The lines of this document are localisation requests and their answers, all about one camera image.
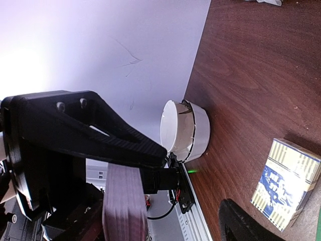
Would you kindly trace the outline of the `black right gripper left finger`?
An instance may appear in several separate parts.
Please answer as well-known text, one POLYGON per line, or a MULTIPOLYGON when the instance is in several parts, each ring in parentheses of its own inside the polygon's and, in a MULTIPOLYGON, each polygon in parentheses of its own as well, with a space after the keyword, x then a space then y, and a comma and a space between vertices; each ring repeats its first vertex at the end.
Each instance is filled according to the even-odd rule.
POLYGON ((64 188, 43 223, 45 240, 97 240, 102 234, 103 193, 93 185, 64 188))

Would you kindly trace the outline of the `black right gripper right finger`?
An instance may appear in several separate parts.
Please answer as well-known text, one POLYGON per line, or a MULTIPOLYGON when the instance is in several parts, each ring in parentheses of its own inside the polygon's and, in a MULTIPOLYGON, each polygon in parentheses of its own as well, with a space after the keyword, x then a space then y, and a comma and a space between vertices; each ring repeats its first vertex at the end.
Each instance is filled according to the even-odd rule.
POLYGON ((230 198, 221 201, 218 217, 223 241, 283 241, 282 238, 261 226, 230 198))

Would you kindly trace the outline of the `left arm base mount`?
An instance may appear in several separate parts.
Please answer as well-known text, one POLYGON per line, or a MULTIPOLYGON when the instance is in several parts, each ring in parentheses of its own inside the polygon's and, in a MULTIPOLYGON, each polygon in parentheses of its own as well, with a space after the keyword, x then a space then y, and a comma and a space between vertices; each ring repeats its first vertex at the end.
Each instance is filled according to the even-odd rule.
POLYGON ((140 169, 144 194, 157 194, 168 191, 172 205, 179 205, 185 214, 195 204, 192 188, 185 173, 183 161, 179 161, 174 153, 166 158, 168 168, 158 170, 140 169))

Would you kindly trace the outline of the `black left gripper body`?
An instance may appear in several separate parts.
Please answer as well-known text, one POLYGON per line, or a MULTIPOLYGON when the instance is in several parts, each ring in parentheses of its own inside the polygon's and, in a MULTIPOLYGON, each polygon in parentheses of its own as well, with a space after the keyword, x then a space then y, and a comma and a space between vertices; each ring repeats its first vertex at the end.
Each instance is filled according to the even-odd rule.
POLYGON ((85 194, 85 159, 59 149, 68 143, 64 96, 11 96, 1 104, 6 170, 21 212, 70 213, 85 194))

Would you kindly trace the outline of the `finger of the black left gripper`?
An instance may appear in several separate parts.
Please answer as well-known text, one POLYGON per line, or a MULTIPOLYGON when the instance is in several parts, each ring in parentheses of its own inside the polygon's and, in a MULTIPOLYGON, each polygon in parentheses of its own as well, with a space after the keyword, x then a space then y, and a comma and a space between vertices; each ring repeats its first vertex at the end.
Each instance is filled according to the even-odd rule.
POLYGON ((159 169, 167 152, 125 122, 96 92, 51 91, 15 96, 20 136, 58 153, 159 169))

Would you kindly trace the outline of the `red card deck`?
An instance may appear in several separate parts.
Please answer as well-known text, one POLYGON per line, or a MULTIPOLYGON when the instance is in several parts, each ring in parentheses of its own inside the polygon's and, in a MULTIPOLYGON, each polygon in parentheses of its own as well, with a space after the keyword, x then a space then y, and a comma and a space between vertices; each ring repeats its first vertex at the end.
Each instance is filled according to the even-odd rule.
POLYGON ((145 240, 146 223, 139 169, 109 164, 102 208, 105 240, 145 240))

